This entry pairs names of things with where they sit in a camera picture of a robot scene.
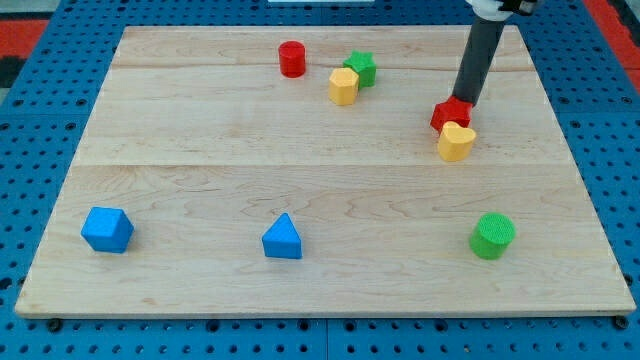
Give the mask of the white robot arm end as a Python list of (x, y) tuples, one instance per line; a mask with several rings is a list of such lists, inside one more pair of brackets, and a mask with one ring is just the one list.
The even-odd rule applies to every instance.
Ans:
[(474, 14), (493, 22), (506, 21), (512, 15), (531, 16), (543, 0), (465, 0)]

